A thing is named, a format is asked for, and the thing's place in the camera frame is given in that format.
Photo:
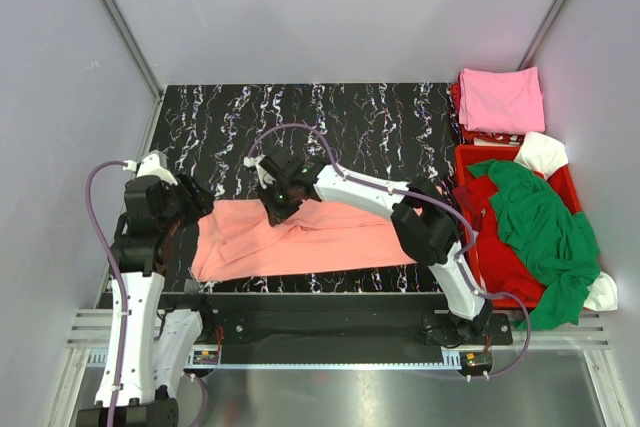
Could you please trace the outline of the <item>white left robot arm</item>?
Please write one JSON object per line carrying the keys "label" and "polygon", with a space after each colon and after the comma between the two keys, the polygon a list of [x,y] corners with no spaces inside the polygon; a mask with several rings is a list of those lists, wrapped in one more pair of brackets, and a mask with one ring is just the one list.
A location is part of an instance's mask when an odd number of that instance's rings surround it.
{"label": "white left robot arm", "polygon": [[180,230],[211,214],[211,194],[184,173],[172,173],[163,153],[118,162],[133,174],[113,239],[97,234],[112,281],[108,353],[94,405],[79,426],[175,426],[176,393],[194,343],[208,341],[216,319],[197,307],[159,313],[170,244]]}

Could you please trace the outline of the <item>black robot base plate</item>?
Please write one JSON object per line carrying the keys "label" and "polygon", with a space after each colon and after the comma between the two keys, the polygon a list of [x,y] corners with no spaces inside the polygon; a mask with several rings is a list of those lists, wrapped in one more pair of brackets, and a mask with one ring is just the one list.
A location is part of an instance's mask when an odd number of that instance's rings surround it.
{"label": "black robot base plate", "polygon": [[463,339],[439,293],[164,294],[166,310],[197,307],[204,318],[203,344],[275,351],[373,350],[410,352],[423,347],[474,351],[513,344],[510,322],[494,312],[481,335]]}

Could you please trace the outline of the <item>salmon pink t shirt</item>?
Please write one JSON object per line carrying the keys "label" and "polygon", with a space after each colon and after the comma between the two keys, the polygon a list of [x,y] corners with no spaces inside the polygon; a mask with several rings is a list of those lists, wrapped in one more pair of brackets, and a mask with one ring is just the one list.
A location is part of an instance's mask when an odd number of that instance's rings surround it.
{"label": "salmon pink t shirt", "polygon": [[191,271],[200,282],[319,274],[409,264],[389,220],[337,202],[309,201],[272,226],[258,200],[217,200],[198,222]]}

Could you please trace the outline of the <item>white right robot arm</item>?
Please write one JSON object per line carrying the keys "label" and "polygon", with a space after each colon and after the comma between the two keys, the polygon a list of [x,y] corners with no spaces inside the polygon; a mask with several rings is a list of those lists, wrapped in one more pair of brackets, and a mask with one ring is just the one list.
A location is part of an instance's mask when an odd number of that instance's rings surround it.
{"label": "white right robot arm", "polygon": [[303,160],[279,148],[247,156],[243,164],[257,175],[256,193],[272,226],[310,201],[334,202],[390,221],[402,251],[429,267],[445,294],[457,337],[472,344],[488,334],[493,304],[471,279],[457,212],[429,194],[425,183],[382,180],[319,157]]}

